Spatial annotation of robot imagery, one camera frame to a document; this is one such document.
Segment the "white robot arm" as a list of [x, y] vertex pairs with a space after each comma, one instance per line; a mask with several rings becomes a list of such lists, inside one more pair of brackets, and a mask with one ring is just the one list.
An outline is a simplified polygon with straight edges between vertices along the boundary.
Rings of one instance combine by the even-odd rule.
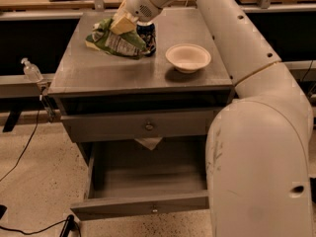
[[[114, 30], [148, 22], [175, 0], [124, 0]], [[196, 0], [238, 95], [207, 135], [213, 237], [313, 237], [309, 101], [234, 0]]]

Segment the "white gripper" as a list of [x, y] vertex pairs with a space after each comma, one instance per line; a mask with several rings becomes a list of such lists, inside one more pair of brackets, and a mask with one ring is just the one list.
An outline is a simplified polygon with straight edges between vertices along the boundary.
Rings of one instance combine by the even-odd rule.
[[121, 5], [122, 15], [115, 14], [110, 30], [116, 35], [133, 31], [136, 22], [149, 22], [162, 10], [176, 0], [124, 0]]

